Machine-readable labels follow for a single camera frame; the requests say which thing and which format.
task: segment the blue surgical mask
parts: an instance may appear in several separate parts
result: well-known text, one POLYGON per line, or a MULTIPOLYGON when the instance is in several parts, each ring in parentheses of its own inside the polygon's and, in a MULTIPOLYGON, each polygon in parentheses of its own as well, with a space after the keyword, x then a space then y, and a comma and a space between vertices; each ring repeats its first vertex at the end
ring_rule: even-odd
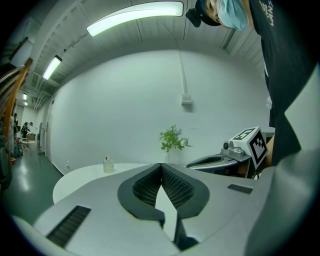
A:
POLYGON ((217 0, 218 17, 229 28, 243 30, 249 25, 249 19, 241 0, 217 0))

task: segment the black vent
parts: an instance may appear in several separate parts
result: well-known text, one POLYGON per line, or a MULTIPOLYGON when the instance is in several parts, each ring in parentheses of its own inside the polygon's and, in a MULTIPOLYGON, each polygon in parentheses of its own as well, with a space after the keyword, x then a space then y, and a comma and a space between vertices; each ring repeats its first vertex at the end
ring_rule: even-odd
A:
POLYGON ((239 191, 239 192, 246 193, 246 194, 251 194, 252 190, 254 190, 251 187, 239 186, 236 184, 231 184, 230 186, 228 186, 228 189, 239 191))
POLYGON ((47 238, 60 247, 65 247, 67 242, 71 239, 77 231, 81 223, 85 220, 91 209, 76 206, 54 230, 47 236, 47 238))
POLYGON ((161 166, 139 179, 132 187, 134 195, 142 202, 155 207, 161 185, 161 166))
POLYGON ((194 195, 194 187, 162 166, 162 187, 177 209, 194 195))

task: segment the ceiling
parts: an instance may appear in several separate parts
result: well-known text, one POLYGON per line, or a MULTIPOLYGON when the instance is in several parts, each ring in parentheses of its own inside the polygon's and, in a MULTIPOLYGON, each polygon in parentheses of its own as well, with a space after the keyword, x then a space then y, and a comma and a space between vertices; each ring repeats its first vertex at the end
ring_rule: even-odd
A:
MULTIPOLYGON (((38 32, 33 46, 30 69, 25 87, 46 98, 52 95, 77 67, 102 52, 148 40, 169 39, 206 43, 225 49, 230 55, 242 57, 255 64, 264 73, 261 39, 254 29, 237 31, 223 26, 212 27, 204 23, 195 28, 181 17, 149 17, 129 21, 112 27, 95 37, 86 28, 100 18, 120 9, 148 3, 148 0, 60 0, 51 9, 38 32), (63 61, 48 81, 42 79, 55 55, 63 61)), ((196 0, 181 0, 183 13, 194 8, 196 0)))

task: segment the fluorescent light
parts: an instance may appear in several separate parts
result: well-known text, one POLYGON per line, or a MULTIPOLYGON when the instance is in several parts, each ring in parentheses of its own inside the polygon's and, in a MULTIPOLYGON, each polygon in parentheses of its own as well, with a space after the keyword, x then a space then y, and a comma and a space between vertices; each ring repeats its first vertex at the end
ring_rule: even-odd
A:
POLYGON ((86 28, 94 37, 121 23, 156 16, 182 16, 184 4, 182 2, 149 2, 130 6, 113 12, 91 24, 86 28))
POLYGON ((43 74, 43 78, 48 80, 58 65, 62 62, 62 59, 56 55, 53 60, 50 62, 49 66, 46 68, 46 71, 43 74))

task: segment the white vase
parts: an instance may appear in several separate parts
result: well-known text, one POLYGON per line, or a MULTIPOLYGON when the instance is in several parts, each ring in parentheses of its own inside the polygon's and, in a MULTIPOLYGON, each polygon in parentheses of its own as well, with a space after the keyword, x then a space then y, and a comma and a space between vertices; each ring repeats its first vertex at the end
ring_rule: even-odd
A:
POLYGON ((170 154, 169 154, 169 152, 165 152, 165 153, 163 154, 163 162, 164 162, 165 164, 169 164, 169 163, 170 163, 170 154))

